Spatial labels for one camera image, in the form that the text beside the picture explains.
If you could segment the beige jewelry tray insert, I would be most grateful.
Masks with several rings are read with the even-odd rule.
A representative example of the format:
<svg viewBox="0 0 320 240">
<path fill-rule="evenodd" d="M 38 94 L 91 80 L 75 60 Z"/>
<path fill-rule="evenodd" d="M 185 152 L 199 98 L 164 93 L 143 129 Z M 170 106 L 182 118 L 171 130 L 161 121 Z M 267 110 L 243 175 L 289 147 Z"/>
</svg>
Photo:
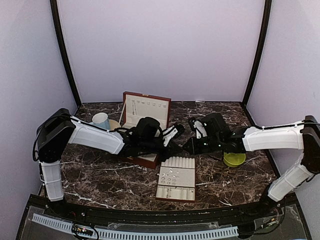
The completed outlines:
<svg viewBox="0 0 320 240">
<path fill-rule="evenodd" d="M 173 156 L 161 163 L 155 198 L 174 202 L 196 200 L 196 160 Z"/>
</svg>

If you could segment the brown leather jewelry box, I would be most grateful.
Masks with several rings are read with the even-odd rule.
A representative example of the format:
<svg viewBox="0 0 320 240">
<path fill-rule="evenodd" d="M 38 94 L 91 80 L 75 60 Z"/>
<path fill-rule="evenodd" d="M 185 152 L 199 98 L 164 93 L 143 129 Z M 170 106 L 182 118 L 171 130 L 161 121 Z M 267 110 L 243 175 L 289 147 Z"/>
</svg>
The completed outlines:
<svg viewBox="0 0 320 240">
<path fill-rule="evenodd" d="M 117 155 L 126 162 L 155 169 L 162 131 L 169 127 L 171 99 L 125 91 L 122 133 L 126 142 Z"/>
</svg>

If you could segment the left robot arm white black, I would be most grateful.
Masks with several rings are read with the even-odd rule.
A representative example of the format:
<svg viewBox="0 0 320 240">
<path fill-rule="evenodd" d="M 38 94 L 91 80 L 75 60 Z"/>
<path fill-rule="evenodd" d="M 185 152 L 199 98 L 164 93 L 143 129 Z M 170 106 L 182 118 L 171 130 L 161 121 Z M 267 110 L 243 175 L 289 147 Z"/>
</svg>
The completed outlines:
<svg viewBox="0 0 320 240">
<path fill-rule="evenodd" d="M 42 183 L 45 186 L 51 210 L 60 218 L 67 218 L 70 206 L 63 201 L 60 162 L 68 144 L 78 144 L 103 150 L 123 158 L 135 158 L 156 154 L 161 161 L 182 152 L 174 139 L 185 131 L 175 123 L 161 129 L 160 122 L 152 117 L 141 118 L 131 128 L 119 127 L 107 130 L 84 122 L 66 108 L 61 108 L 36 130 L 32 147 L 33 161 L 39 162 Z"/>
</svg>

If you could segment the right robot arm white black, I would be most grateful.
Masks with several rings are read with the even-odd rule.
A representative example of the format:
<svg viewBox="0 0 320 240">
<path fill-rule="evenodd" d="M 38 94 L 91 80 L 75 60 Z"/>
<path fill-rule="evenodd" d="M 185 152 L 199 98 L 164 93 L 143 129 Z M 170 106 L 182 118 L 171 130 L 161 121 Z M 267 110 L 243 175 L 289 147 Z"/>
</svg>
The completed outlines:
<svg viewBox="0 0 320 240">
<path fill-rule="evenodd" d="M 296 149 L 302 155 L 266 189 L 255 205 L 255 213 L 266 217 L 288 193 L 320 172 L 320 124 L 312 115 L 291 124 L 249 126 L 231 130 L 222 114 L 211 113 L 198 120 L 190 118 L 189 126 L 196 133 L 183 146 L 191 155 L 223 151 L 245 154 L 258 150 Z"/>
</svg>

